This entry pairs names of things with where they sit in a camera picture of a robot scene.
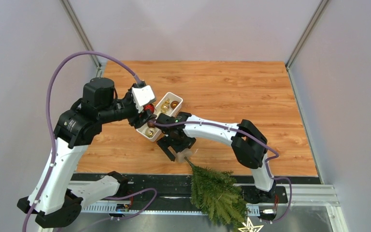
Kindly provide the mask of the red glitter ball ornament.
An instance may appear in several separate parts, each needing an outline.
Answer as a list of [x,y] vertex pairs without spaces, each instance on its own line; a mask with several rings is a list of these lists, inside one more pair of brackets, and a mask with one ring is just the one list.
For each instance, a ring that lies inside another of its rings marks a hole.
[[145,111],[149,110],[152,114],[155,112],[155,106],[152,103],[145,105],[143,108]]

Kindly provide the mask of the small green christmas tree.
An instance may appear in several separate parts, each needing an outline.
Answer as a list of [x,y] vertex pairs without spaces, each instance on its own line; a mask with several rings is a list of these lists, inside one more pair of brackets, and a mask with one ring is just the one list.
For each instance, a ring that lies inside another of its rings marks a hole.
[[207,215],[214,225],[230,227],[233,232],[246,222],[249,210],[241,187],[236,186],[232,171],[217,171],[197,166],[185,156],[190,165],[191,203]]

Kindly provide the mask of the silver star ornament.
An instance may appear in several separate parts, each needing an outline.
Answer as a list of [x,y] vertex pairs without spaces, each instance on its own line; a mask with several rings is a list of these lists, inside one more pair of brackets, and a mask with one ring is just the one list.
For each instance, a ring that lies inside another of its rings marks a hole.
[[264,225],[254,225],[251,219],[248,217],[242,226],[237,229],[238,232],[260,232]]

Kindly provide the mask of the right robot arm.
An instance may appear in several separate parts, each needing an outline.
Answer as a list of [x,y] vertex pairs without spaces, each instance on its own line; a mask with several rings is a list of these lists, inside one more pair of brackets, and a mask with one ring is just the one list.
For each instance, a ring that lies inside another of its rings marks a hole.
[[251,170],[256,199],[268,202],[275,197],[276,183],[268,165],[267,152],[272,152],[275,157],[278,154],[268,146],[267,138],[251,121],[221,123],[180,112],[177,116],[160,114],[150,123],[162,131],[163,137],[157,145],[171,161],[176,160],[177,154],[191,149],[198,138],[219,142],[231,147],[238,163]]

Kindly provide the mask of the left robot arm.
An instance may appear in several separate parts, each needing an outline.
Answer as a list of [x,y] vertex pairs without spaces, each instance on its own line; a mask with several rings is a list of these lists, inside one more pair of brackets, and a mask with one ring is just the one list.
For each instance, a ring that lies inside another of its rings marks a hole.
[[35,190],[19,199],[17,207],[26,214],[35,214],[42,228],[64,228],[77,219],[82,209],[99,200],[125,199],[128,180],[116,171],[76,188],[69,188],[69,182],[104,124],[127,120],[138,129],[154,117],[150,106],[155,101],[152,88],[144,81],[133,84],[119,99],[113,80],[91,79],[83,87],[83,96],[60,115],[53,129],[55,147],[44,172]]

